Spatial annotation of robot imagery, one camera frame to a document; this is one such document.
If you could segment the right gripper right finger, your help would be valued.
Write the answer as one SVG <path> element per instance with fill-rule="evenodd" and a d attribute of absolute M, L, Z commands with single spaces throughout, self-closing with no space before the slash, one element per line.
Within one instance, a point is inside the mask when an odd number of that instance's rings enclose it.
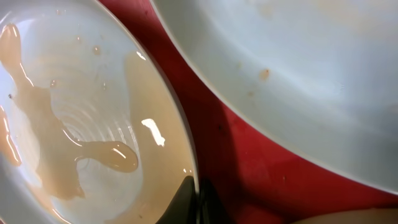
<path fill-rule="evenodd" d="M 231 224 L 229 217 L 213 184 L 208 179 L 200 182 L 200 224 Z"/>

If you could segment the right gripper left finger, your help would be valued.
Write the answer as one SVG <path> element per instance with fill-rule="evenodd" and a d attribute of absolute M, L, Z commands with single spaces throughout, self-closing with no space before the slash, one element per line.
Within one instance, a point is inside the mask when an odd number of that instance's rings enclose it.
<path fill-rule="evenodd" d="M 192 176 L 186 176 L 156 224 L 196 224 L 197 194 Z"/>

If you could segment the white plate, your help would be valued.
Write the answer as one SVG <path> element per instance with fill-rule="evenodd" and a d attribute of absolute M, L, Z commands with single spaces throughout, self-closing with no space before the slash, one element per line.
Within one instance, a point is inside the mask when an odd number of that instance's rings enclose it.
<path fill-rule="evenodd" d="M 397 193 L 397 2 L 153 1 L 172 43 L 294 154 Z"/>
<path fill-rule="evenodd" d="M 1 1 L 1 221 L 156 223 L 191 139 L 166 77 L 98 1 Z"/>

